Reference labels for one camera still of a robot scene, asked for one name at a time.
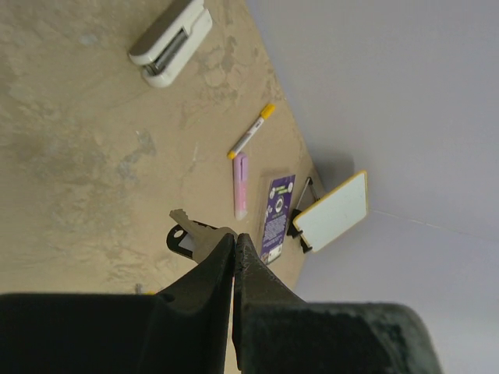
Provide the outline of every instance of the beige floor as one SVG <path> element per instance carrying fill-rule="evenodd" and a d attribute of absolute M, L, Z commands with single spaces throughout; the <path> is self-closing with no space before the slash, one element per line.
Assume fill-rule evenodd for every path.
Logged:
<path fill-rule="evenodd" d="M 171 209 L 258 246 L 265 176 L 313 172 L 243 0 L 207 0 L 214 28 L 171 87 L 140 78 L 126 51 L 167 4 L 2 1 L 0 292 L 156 291 L 195 265 L 165 247 Z M 225 155 L 270 101 L 236 222 Z M 287 240 L 271 269 L 293 287 L 303 259 Z"/>

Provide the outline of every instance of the pink marker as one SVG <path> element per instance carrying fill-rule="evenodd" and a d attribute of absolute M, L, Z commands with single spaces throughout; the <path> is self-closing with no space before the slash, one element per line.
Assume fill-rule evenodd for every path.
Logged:
<path fill-rule="evenodd" d="M 234 159 L 234 212 L 235 219 L 242 220 L 246 209 L 246 181 L 248 180 L 248 157 L 239 153 Z"/>

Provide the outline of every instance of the stapler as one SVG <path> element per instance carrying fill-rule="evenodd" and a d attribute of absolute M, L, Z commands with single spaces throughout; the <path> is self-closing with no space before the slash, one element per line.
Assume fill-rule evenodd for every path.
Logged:
<path fill-rule="evenodd" d="M 169 86 L 212 26 L 204 0 L 174 0 L 130 49 L 130 59 L 151 86 Z"/>

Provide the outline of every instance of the whiteboard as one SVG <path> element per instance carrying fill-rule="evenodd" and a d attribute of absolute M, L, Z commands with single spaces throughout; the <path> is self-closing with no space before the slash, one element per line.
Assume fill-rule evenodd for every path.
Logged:
<path fill-rule="evenodd" d="M 299 214 L 293 224 L 313 252 L 367 215 L 367 172 L 361 171 Z"/>

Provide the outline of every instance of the silver key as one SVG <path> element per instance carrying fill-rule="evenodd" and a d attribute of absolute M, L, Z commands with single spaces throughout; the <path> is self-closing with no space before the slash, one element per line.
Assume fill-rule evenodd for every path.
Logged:
<path fill-rule="evenodd" d="M 186 212 L 182 209 L 172 210 L 170 217 L 187 231 L 194 240 L 193 260 L 201 263 L 206 259 L 215 246 L 225 236 L 225 234 L 234 235 L 234 240 L 237 239 L 236 233 L 230 228 L 209 228 L 201 226 L 187 217 Z"/>

